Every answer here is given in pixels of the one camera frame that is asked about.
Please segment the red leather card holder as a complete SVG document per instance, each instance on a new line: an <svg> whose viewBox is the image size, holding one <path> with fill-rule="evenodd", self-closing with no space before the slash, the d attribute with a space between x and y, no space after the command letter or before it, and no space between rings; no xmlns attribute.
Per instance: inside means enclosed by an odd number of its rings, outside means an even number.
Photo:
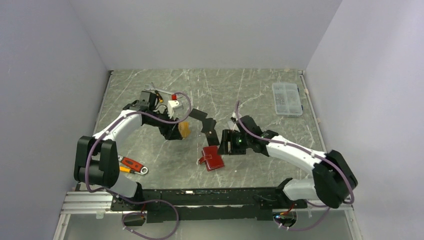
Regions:
<svg viewBox="0 0 424 240"><path fill-rule="evenodd" d="M205 146L201 151L201 158L197 161L199 165L204 164L208 172L217 170L225 166L220 154L218 154L218 146Z"/></svg>

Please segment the stack of silver cards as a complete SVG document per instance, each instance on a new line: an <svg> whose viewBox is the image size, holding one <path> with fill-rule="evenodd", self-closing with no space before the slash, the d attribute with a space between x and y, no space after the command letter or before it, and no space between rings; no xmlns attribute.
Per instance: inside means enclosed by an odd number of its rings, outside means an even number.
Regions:
<svg viewBox="0 0 424 240"><path fill-rule="evenodd" d="M233 120L229 120L229 121L227 122L227 125L228 125L228 128L229 128L230 130L232 130L232 131L239 131L239 128L238 128L238 126L237 126L237 123L236 123L236 122L234 122Z"/></svg>

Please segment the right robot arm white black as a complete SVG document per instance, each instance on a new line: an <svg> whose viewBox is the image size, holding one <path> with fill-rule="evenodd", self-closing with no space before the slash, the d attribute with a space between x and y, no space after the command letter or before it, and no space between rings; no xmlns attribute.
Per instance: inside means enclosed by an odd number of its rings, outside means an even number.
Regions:
<svg viewBox="0 0 424 240"><path fill-rule="evenodd" d="M339 151L309 149L275 131L263 131L249 115L231 120L233 128L222 131L218 154L244 155L247 149L252 149L266 157L286 161L311 176L283 180L274 194L280 207L287 208L297 202L321 201L325 207L337 209L342 204L352 203L352 193L358 181Z"/></svg>

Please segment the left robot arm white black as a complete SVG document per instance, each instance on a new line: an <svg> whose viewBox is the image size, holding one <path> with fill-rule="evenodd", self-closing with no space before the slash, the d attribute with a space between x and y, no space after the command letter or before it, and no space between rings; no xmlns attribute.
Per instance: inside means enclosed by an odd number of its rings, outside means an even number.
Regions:
<svg viewBox="0 0 424 240"><path fill-rule="evenodd" d="M139 182L127 178L119 170L118 147L143 125L156 127L166 140L182 140L182 119L174 118L176 108L182 104L173 96L164 110L159 109L160 98L153 92L142 91L139 99L125 105L119 116L107 127L92 136L82 136L76 145L73 177L85 183L89 192L97 185L98 191L105 190L124 199L131 210L139 209L144 203L143 187Z"/></svg>

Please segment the single black VIP card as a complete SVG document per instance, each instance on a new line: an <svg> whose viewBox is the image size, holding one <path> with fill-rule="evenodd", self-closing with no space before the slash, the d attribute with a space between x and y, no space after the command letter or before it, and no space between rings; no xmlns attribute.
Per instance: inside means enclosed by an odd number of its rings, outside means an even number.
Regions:
<svg viewBox="0 0 424 240"><path fill-rule="evenodd" d="M219 146L220 140L218 138L217 132L213 129L205 133L208 146Z"/></svg>

